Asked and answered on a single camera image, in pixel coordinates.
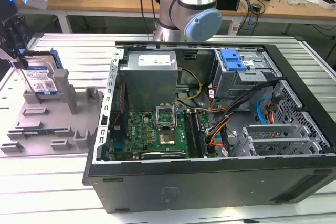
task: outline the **sticker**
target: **sticker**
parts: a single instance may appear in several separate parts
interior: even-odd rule
[[[170,66],[169,55],[140,55],[139,66]]]
[[[215,90],[209,90],[210,98],[215,98]]]
[[[25,135],[38,135],[37,131],[29,131],[29,132],[23,132]]]
[[[228,157],[229,156],[229,152],[224,147],[222,148],[222,153],[223,153],[224,157]]]
[[[49,70],[46,66],[29,66],[23,70],[29,85],[38,94],[56,94],[54,80],[48,77]]]

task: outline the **metal slotted table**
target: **metal slotted table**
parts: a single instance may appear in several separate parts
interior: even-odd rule
[[[45,34],[30,43],[33,50],[58,51],[76,90],[107,83],[114,41],[152,41],[147,35]],[[293,37],[216,36],[211,41],[274,44],[336,121],[336,74],[304,41]],[[11,69],[0,82],[0,142],[8,141],[24,99],[23,81]],[[87,155],[54,155],[0,159],[0,223],[335,223],[336,182],[299,204],[107,214],[91,186],[83,186]]]

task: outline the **yellow wire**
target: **yellow wire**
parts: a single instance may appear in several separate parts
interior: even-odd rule
[[[201,82],[199,81],[199,79],[197,78],[197,76],[194,75],[189,69],[187,69],[187,68],[182,68],[182,69],[184,69],[185,71],[187,71],[188,73],[190,73],[190,74],[197,80],[198,85],[199,85],[199,89],[198,89],[197,94],[196,94],[196,95],[193,95],[192,97],[176,98],[176,100],[178,100],[178,101],[192,100],[192,99],[198,97],[198,96],[201,94],[201,91],[202,91],[202,84],[201,84]]]

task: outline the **white box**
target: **white box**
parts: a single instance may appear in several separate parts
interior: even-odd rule
[[[324,9],[336,9],[336,0],[318,0],[317,4]]]

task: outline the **ventilation grille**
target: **ventilation grille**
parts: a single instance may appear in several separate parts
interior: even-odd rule
[[[296,104],[290,96],[287,89],[283,89],[283,100],[278,105],[278,111],[275,112],[275,121],[279,124],[295,124],[308,127],[310,138],[315,138],[322,148],[329,147],[329,143],[324,138],[320,130],[316,127],[309,114],[306,112],[296,111]]]

